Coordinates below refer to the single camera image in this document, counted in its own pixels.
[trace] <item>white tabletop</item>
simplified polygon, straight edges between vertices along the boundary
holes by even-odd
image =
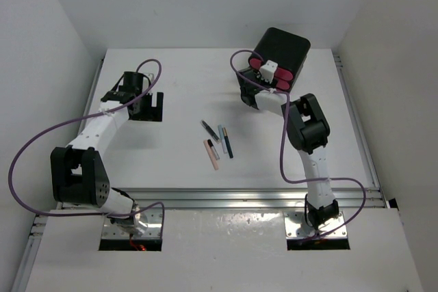
[[[153,92],[164,92],[163,122],[128,121],[103,158],[113,187],[137,188],[279,188],[286,187],[279,172],[279,148],[283,121],[268,112],[243,104],[237,79],[229,67],[236,49],[110,49],[90,112],[126,70],[154,57],[163,73]],[[247,55],[237,58],[245,67]],[[148,64],[142,72],[156,72]],[[372,187],[369,168],[359,143],[329,49],[311,49],[292,89],[291,100],[314,93],[331,127],[327,161],[332,177],[349,176]],[[235,158],[221,156],[214,171],[203,140],[210,138],[201,126],[222,124],[229,132]],[[304,178],[296,150],[287,142],[285,171],[291,179]],[[335,187],[356,187],[348,182]]]
[[[98,251],[102,224],[50,217],[26,291],[423,291],[396,209],[364,209],[351,250],[287,251],[271,210],[167,211],[161,252]]]

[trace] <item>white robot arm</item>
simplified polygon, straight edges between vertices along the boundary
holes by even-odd
[[[162,121],[162,92],[157,93],[156,107],[152,106],[152,94],[147,94],[131,106],[107,112],[139,96],[145,77],[151,83],[151,79],[142,73],[125,72],[123,84],[116,84],[101,99],[99,111],[104,115],[91,119],[87,127],[66,147],[57,147],[52,151],[53,197],[58,202],[93,207],[108,217],[112,217],[112,213],[130,213],[136,209],[137,204],[125,192],[111,188],[102,158],[126,121]],[[114,216],[114,221],[126,227],[125,230],[130,233],[135,233],[136,219],[128,215]]]
[[[258,76],[254,75],[252,68],[240,73],[257,83],[263,83],[262,80],[270,82],[272,72],[269,71],[275,68],[275,64],[267,63],[260,68]],[[265,91],[254,88],[243,79],[239,79],[239,83],[241,98],[247,105],[284,116],[286,104],[284,94],[274,94],[272,93],[273,90]],[[290,103],[287,136],[292,146],[300,154],[305,176],[308,179],[326,178],[323,181],[308,183],[308,218],[311,227],[315,230],[327,220],[339,214],[338,203],[331,189],[326,165],[325,146],[329,134],[329,124],[314,95],[307,94]]]

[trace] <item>wire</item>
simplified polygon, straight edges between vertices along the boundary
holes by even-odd
[[[146,248],[144,247],[144,245],[141,244],[135,244],[132,240],[132,234],[130,234],[129,236],[129,245],[132,246],[134,249],[136,249],[137,251],[146,251]]]
[[[309,222],[307,221],[307,194],[306,194],[306,196],[304,197],[304,220],[306,221],[306,224],[308,225],[308,227],[312,227],[313,228],[313,226],[311,226],[311,225],[309,225]]]
[[[230,57],[230,66],[231,69],[234,71],[234,73],[241,79],[245,80],[246,82],[250,83],[251,85],[260,88],[262,90],[267,90],[269,91],[269,88],[263,87],[262,85],[259,85],[257,82],[254,82],[250,79],[248,79],[247,77],[245,77],[242,73],[240,73],[234,66],[233,64],[233,60],[234,57],[236,55],[239,55],[240,53],[250,53],[253,54],[255,56],[257,56],[261,61],[263,61],[262,56],[260,56],[259,54],[257,54],[254,51],[251,51],[249,49],[242,49],[240,51],[236,51],[234,54],[232,54],[232,56]],[[362,189],[362,193],[363,193],[363,200],[362,203],[360,205],[360,207],[357,209],[357,211],[350,217],[348,218],[348,220],[346,220],[342,225],[339,225],[337,228],[334,228],[328,232],[322,233],[322,234],[318,234],[316,233],[314,236],[311,237],[307,237],[305,239],[302,239],[302,242],[306,242],[306,241],[311,241],[314,239],[319,239],[322,238],[324,236],[330,235],[331,233],[335,232],[336,230],[338,230],[339,228],[345,226],[346,224],[349,224],[351,221],[353,221],[354,218],[356,218],[358,216],[358,214],[360,214],[360,212],[363,210],[363,208],[365,207],[365,202],[366,202],[366,190],[365,187],[362,185],[362,183],[354,178],[348,178],[348,177],[336,177],[336,178],[308,178],[308,179],[301,179],[298,181],[292,181],[290,179],[288,179],[285,175],[285,171],[284,171],[284,167],[283,167],[283,159],[284,159],[284,151],[285,151],[285,140],[286,140],[286,133],[287,133],[287,121],[289,118],[289,108],[290,108],[290,94],[289,92],[282,92],[279,90],[275,90],[273,91],[274,94],[284,94],[286,96],[286,105],[285,105],[285,115],[284,115],[284,123],[283,123],[283,132],[281,134],[281,145],[280,145],[280,173],[281,173],[281,177],[283,178],[283,180],[286,183],[289,184],[301,184],[301,183],[311,183],[314,181],[325,181],[326,179],[331,179],[332,181],[352,181],[353,183],[356,183],[360,186],[360,188]]]
[[[141,69],[141,67],[143,67],[143,65],[150,63],[150,62],[154,62],[158,65],[158,73],[157,73],[157,78],[154,80],[154,82],[152,84],[149,85],[149,87],[143,91],[140,95],[138,95],[137,97],[135,97],[134,99],[132,99],[131,101],[129,101],[126,104],[123,104],[121,106],[115,107],[113,109],[109,109],[108,111],[106,111],[107,113],[113,113],[115,111],[118,111],[119,109],[123,109],[125,107],[128,107],[132,104],[134,104],[135,102],[139,101],[144,95],[146,95],[149,90],[152,89],[152,87],[157,83],[159,77],[161,76],[162,73],[162,65],[161,63],[157,60],[157,59],[147,59],[146,61],[143,61],[142,63],[139,64],[139,66],[136,69],[136,73],[138,73],[139,69]],[[14,188],[14,184],[12,182],[12,176],[14,173],[14,168],[16,165],[16,162],[18,161],[18,158],[23,154],[23,152],[25,151],[25,149],[27,147],[29,147],[29,145],[31,145],[33,142],[35,142],[39,137],[45,135],[46,133],[49,133],[50,131],[53,131],[57,128],[66,126],[67,124],[70,123],[75,123],[75,122],[79,122],[82,120],[87,120],[87,119],[91,119],[91,118],[97,118],[99,116],[103,116],[104,113],[103,112],[99,112],[99,113],[95,113],[95,114],[88,114],[87,116],[82,116],[80,118],[74,118],[71,120],[67,120],[58,124],[55,124],[52,127],[49,127],[43,131],[41,131],[40,133],[38,133],[37,135],[33,136],[29,141],[27,141],[21,148],[20,150],[15,154],[15,157],[13,158],[11,165],[9,167],[9,172],[8,172],[8,187],[9,190],[12,194],[12,197],[15,199],[15,201],[17,201],[23,208],[25,208],[26,210],[35,213],[36,215],[46,215],[47,217],[82,217],[82,216],[87,216],[87,215],[102,215],[102,213],[97,213],[97,212],[88,212],[88,213],[50,213],[50,212],[44,212],[44,211],[40,211],[37,209],[34,209],[32,207],[30,207],[29,205],[25,204],[17,195],[15,188]],[[131,212],[131,213],[112,213],[111,216],[112,217],[127,217],[127,216],[132,216],[132,215],[136,215],[138,213],[141,213],[147,209],[150,209],[156,205],[160,205],[162,207],[162,214],[163,214],[163,219],[162,219],[162,228],[160,230],[160,236],[163,237],[163,229],[164,229],[164,204],[163,202],[155,202],[153,204],[150,204],[147,207],[141,208],[140,210]]]

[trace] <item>marker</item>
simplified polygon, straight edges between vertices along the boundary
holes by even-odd
[[[214,141],[216,143],[218,143],[219,142],[219,137],[216,135],[216,133],[213,131],[213,129],[210,128],[210,126],[204,120],[201,120],[201,124],[205,128],[205,130],[207,130],[207,132],[210,134],[210,136],[213,137]]]
[[[211,147],[208,145],[208,141],[204,141],[205,149],[207,150],[208,156],[210,157],[211,164],[213,165],[214,170],[219,170],[218,163],[214,158],[213,152],[211,151]]]
[[[215,159],[219,160],[220,157],[219,157],[218,151],[214,148],[213,142],[211,140],[207,140],[207,142],[208,142],[208,146],[210,146],[211,150],[213,151]]]
[[[232,159],[234,158],[234,156],[233,156],[233,151],[231,150],[230,139],[228,138],[227,129],[223,127],[222,131],[224,132],[225,143],[227,143],[228,154],[230,156],[230,159]]]
[[[220,137],[220,141],[222,142],[222,149],[224,151],[224,154],[227,154],[227,144],[225,143],[225,138],[224,138],[224,131],[222,130],[222,125],[219,124],[218,125],[218,130],[219,130],[219,137]]]

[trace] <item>white wall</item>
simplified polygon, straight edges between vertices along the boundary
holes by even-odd
[[[276,26],[334,48],[363,0],[59,0],[93,53],[110,48],[254,47]]]
[[[97,61],[93,61],[57,0],[0,0],[0,291],[9,291],[33,215],[8,190],[8,168],[34,134],[83,112]],[[78,126],[31,147],[16,168],[15,185],[39,209],[54,205],[49,155]]]
[[[340,55],[424,290],[437,291],[438,0],[366,0]]]

